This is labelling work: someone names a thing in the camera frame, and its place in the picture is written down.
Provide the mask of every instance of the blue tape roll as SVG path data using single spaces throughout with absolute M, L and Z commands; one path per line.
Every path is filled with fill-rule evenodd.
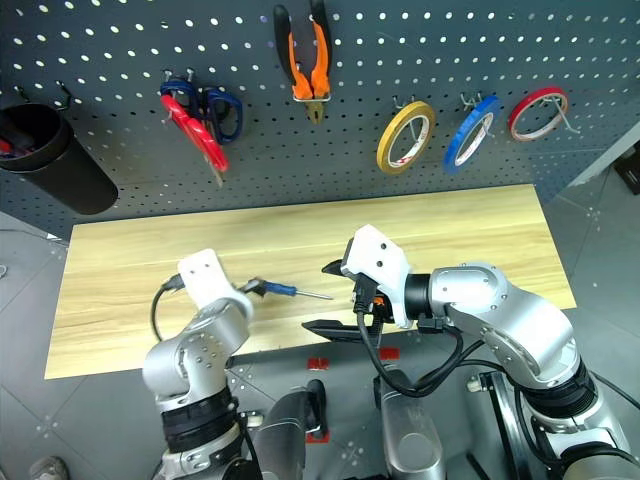
M 467 140 L 469 135 L 471 135 L 471 133 L 476 129 L 478 124 L 482 121 L 485 121 L 487 115 L 491 114 L 491 123 L 495 121 L 496 117 L 500 114 L 501 105 L 502 103 L 500 102 L 498 97 L 496 97 L 495 95 L 491 95 L 482 100 L 482 102 L 480 102 L 471 111 L 469 116 L 465 118 L 464 122 L 462 122 L 462 125 L 460 125 L 460 128 L 453 136 L 453 140 L 451 140 L 449 148 L 447 148 L 447 153 L 445 153 L 444 155 L 442 164 L 445 172 L 450 174 L 458 173 L 465 165 L 469 163 L 469 157 L 473 155 L 473 152 L 477 150 L 486 135 L 482 133 L 481 136 L 476 136 L 476 139 L 478 139 L 478 143 L 475 145 L 471 144 L 469 147 L 467 147 L 467 152 L 461 152 L 461 148 L 465 144 L 465 141 Z M 462 161 L 460 161 L 459 157 L 464 156 L 466 156 L 467 158 L 462 158 Z

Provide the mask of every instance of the wooden board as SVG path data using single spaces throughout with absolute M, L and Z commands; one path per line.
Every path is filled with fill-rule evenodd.
M 575 307 L 531 185 L 76 225 L 45 378 L 140 368 L 155 343 L 154 293 L 181 258 L 204 248 L 238 285 L 260 276 L 335 298 L 252 295 L 256 316 L 240 353 L 322 342 L 300 323 L 354 321 L 352 282 L 320 269 L 366 223 L 402 247 L 415 272 L 483 260 L 558 307 Z M 176 334 L 194 313 L 184 291 L 163 297 L 161 332 Z

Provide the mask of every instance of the orange pliers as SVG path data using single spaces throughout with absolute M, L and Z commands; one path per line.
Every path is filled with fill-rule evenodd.
M 307 115 L 312 123 L 320 123 L 324 118 L 324 102 L 331 99 L 329 69 L 331 68 L 331 33 L 323 0 L 310 0 L 313 30 L 316 35 L 316 65 L 311 72 L 311 84 L 298 70 L 293 51 L 293 34 L 289 12 L 282 5 L 273 9 L 273 24 L 276 49 L 282 69 L 289 77 L 293 99 L 304 102 Z

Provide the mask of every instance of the red tape roll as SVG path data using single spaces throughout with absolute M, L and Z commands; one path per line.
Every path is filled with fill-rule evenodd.
M 553 117 L 553 119 L 549 123 L 547 123 L 544 127 L 539 128 L 535 132 L 518 133 L 518 131 L 516 130 L 516 124 L 518 123 L 520 116 L 527 110 L 527 108 L 547 97 L 558 98 L 560 100 L 560 108 L 563 112 L 567 112 L 567 109 L 569 108 L 569 97 L 567 96 L 566 92 L 560 87 L 546 87 L 529 94 L 527 97 L 525 97 L 524 100 L 516 105 L 516 108 L 514 108 L 511 112 L 511 115 L 509 115 L 509 121 L 507 122 L 507 125 L 509 127 L 509 131 L 511 131 L 511 136 L 515 140 L 518 140 L 519 142 L 530 142 L 531 140 L 537 140 L 538 138 L 544 137 L 549 132 L 551 132 L 551 130 L 553 130 L 558 125 L 558 123 L 562 121 L 562 115 L 560 115 L 560 113 L 558 112 L 558 114 Z

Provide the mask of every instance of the blue screwdriver handle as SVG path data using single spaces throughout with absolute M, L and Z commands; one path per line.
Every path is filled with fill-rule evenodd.
M 278 295 L 295 296 L 298 291 L 296 287 L 290 287 L 288 285 L 282 285 L 281 283 L 264 282 L 264 287 L 267 292 L 276 293 Z

